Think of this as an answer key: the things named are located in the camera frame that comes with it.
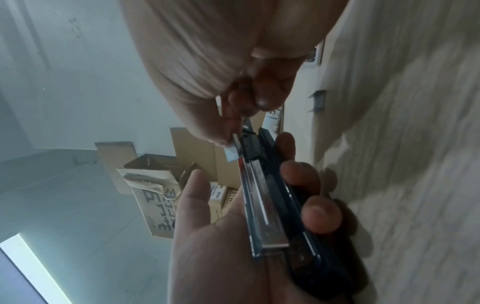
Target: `open cardboard box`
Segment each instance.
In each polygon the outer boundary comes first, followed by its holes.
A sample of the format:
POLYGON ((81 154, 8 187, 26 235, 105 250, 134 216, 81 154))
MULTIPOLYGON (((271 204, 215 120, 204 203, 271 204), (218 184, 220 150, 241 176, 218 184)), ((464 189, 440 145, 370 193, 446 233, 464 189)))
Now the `open cardboard box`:
POLYGON ((174 203, 182 193, 196 164, 179 166, 175 157, 146 154, 117 168, 131 187, 153 236, 173 238, 174 203))

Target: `wooden table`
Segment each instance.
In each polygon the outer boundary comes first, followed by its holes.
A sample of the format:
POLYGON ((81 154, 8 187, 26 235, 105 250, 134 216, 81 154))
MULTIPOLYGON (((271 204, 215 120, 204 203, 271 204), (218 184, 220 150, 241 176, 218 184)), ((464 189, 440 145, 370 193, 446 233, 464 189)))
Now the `wooden table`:
POLYGON ((358 217, 358 303, 480 303, 480 1, 351 2, 284 129, 358 217))

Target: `white label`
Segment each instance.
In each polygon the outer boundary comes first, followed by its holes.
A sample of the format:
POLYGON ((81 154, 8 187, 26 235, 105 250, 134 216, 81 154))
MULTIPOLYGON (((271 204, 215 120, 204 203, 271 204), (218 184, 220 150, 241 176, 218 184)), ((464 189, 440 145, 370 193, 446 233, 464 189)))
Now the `white label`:
POLYGON ((225 186, 220 186, 217 182, 210 183, 210 199, 222 199, 225 192, 225 186))

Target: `hand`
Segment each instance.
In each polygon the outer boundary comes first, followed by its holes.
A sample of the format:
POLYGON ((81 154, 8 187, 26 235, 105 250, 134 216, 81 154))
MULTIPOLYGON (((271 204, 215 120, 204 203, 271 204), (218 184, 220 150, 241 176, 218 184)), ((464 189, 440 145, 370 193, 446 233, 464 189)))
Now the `hand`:
MULTIPOLYGON (((304 225, 315 233, 330 233, 342 212, 319 196, 320 178, 313 167, 293 161, 295 141, 282 133, 277 148, 288 161, 280 168, 290 185, 311 197, 303 206, 304 225)), ((242 190, 228 213, 210 224, 210 184, 194 171, 180 196, 170 260, 169 303, 319 303, 290 279, 279 258, 254 260, 244 213, 242 190)))
POLYGON ((304 56, 347 2, 121 0, 155 85, 193 135, 220 145, 242 116, 283 105, 304 56))

